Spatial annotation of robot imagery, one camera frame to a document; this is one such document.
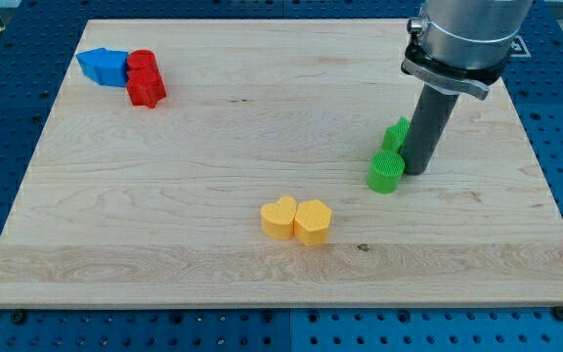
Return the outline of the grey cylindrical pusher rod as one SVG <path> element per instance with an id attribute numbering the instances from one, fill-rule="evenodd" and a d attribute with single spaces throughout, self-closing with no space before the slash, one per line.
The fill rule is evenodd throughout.
<path id="1" fill-rule="evenodd" d="M 428 84 L 423 85 L 400 148 L 406 174 L 420 175 L 426 170 L 457 99 L 458 94 L 446 95 Z"/>

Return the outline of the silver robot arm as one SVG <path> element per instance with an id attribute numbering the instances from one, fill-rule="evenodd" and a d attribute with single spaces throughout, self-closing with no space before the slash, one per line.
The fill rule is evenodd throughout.
<path id="1" fill-rule="evenodd" d="M 426 0 L 408 20 L 401 70 L 423 87 L 400 148 L 407 174 L 426 170 L 460 95 L 488 97 L 531 6 L 532 0 Z"/>

